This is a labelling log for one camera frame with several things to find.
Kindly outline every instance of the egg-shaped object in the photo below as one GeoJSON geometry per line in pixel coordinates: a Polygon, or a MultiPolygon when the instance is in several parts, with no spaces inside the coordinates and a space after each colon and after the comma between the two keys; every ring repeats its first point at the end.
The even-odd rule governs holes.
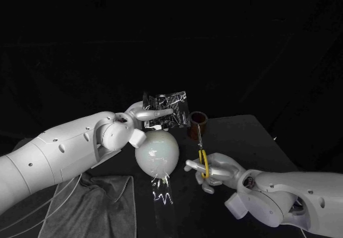
{"type": "Polygon", "coordinates": [[[174,135],[165,130],[146,133],[148,139],[136,149],[136,160],[143,171],[155,178],[163,179],[176,168],[179,145],[174,135]]]}

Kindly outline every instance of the gray towel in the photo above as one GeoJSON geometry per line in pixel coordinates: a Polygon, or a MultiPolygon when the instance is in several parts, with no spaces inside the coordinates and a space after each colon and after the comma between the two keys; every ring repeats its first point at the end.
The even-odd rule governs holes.
{"type": "MultiPolygon", "coordinates": [[[[70,181],[61,183],[55,194],[70,181]]],[[[48,214],[70,196],[78,179],[54,198],[48,214]]],[[[136,238],[135,179],[132,176],[83,178],[73,196],[44,223],[40,238],[136,238]]]]}

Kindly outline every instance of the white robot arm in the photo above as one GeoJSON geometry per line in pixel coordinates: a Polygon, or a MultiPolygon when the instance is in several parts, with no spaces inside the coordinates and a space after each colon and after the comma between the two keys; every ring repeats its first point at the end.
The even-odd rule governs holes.
{"type": "Polygon", "coordinates": [[[127,142],[139,148],[146,140],[140,121],[172,113],[143,110],[139,102],[126,113],[102,112],[42,132],[0,157],[0,214],[35,192],[100,165],[127,142]]]}
{"type": "MultiPolygon", "coordinates": [[[[249,170],[227,155],[208,156],[211,177],[197,175],[204,190],[224,184],[237,189],[225,206],[237,219],[250,212],[269,226],[293,225],[310,233],[343,237],[343,175],[323,172],[269,173],[249,170]]],[[[187,161],[185,170],[205,172],[198,161],[187,161]]]]}

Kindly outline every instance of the dark table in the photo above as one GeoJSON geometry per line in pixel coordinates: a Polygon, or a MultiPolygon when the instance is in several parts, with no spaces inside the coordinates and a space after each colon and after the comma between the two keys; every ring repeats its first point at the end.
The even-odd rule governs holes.
{"type": "MultiPolygon", "coordinates": [[[[187,135],[187,128],[169,130],[179,143],[179,163],[172,173],[172,196],[179,237],[303,237],[293,226],[272,228],[249,213],[237,220],[225,207],[234,189],[215,187],[215,194],[204,192],[195,171],[184,170],[187,160],[198,158],[198,143],[187,135]]],[[[211,119],[204,135],[207,153],[231,156],[249,169],[269,172],[298,171],[257,118],[251,115],[211,119]]],[[[156,237],[156,216],[152,177],[142,171],[135,157],[135,147],[127,144],[119,155],[89,171],[93,176],[133,175],[136,188],[138,234],[156,237]]]]}

